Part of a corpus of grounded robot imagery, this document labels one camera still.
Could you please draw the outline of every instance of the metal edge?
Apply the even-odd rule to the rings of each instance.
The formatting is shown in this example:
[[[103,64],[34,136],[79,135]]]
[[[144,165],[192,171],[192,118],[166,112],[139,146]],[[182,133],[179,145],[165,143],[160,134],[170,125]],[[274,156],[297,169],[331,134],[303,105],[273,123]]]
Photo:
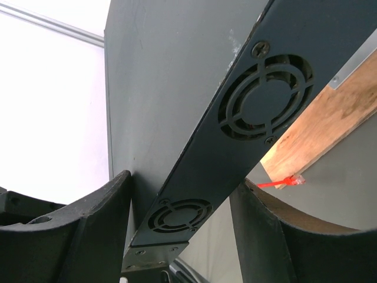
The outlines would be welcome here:
[[[98,47],[104,47],[104,38],[97,34],[42,16],[5,1],[0,1],[0,13],[35,24],[39,27],[50,29],[51,31],[59,32],[60,34],[67,35]]]
[[[107,48],[104,44],[104,56],[105,56],[105,96],[106,96],[106,121],[107,121],[107,150],[108,150],[108,174],[109,179],[114,178],[114,162],[113,162],[113,140],[111,135],[111,109],[110,109],[110,84],[108,82],[108,57]]]
[[[340,87],[350,75],[356,71],[365,60],[377,49],[377,29],[373,34],[360,46],[360,48],[350,57],[346,64],[330,80],[329,86],[336,90]]]
[[[170,265],[189,242],[163,245],[128,246],[123,259],[122,272],[133,272]]]

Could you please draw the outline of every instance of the white wall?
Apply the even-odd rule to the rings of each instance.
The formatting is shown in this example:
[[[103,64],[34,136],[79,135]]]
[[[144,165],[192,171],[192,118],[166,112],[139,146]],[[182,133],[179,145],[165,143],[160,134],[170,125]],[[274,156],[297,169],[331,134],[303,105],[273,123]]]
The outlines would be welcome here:
[[[0,14],[0,186],[70,203],[108,181],[104,50]]]

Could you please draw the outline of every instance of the metal panel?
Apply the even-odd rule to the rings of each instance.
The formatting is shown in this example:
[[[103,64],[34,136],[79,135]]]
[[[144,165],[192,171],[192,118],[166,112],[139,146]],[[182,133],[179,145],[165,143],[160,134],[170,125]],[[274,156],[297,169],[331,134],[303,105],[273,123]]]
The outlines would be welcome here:
[[[129,247],[126,250],[122,269],[127,272],[142,269],[159,268],[168,266],[189,245],[185,243],[170,243],[168,245],[150,245]]]
[[[377,30],[360,46],[346,64],[330,80],[329,86],[337,89],[377,49]]]
[[[169,20],[158,18],[165,5]],[[132,246],[190,239],[375,30],[376,7],[275,0],[241,47],[228,14],[242,3],[113,1],[110,141],[113,171],[134,172]],[[238,19],[251,30],[249,17]],[[219,65],[229,40],[239,54]],[[224,79],[219,68],[229,71]]]

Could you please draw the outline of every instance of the metal bracket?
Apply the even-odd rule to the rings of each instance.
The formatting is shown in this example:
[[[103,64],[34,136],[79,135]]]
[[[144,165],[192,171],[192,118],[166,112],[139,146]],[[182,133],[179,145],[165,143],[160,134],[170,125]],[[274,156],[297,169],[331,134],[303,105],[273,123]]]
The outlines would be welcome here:
[[[356,71],[363,62],[377,49],[377,29],[351,56],[339,72],[330,80],[329,86],[334,90],[340,87],[344,81]]]
[[[121,274],[122,278],[127,279],[127,283],[175,283],[173,274],[169,267],[146,269],[143,271],[131,271]]]
[[[168,266],[188,245],[189,242],[129,246],[125,252],[122,272]]]

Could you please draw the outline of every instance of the cable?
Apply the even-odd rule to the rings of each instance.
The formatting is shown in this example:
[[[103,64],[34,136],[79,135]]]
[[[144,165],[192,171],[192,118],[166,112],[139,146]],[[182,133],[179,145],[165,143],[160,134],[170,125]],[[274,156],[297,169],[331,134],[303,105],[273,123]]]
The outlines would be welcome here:
[[[178,266],[177,262],[172,262],[169,265],[169,269],[173,274],[173,282],[175,283],[197,283],[194,279],[192,279],[188,273],[188,271],[184,270],[182,266]]]
[[[298,176],[293,175],[281,181],[258,184],[257,186],[259,188],[263,188],[263,187],[272,187],[272,186],[277,186],[277,185],[296,186],[296,185],[302,185],[302,184],[305,184],[304,177],[301,175],[298,175]]]
[[[202,280],[196,275],[195,271],[191,268],[191,266],[189,266],[187,263],[185,263],[182,259],[180,258],[176,258],[175,260],[179,265],[181,265],[185,271],[190,274],[191,277],[194,278],[194,280],[197,282],[197,283],[203,283]]]

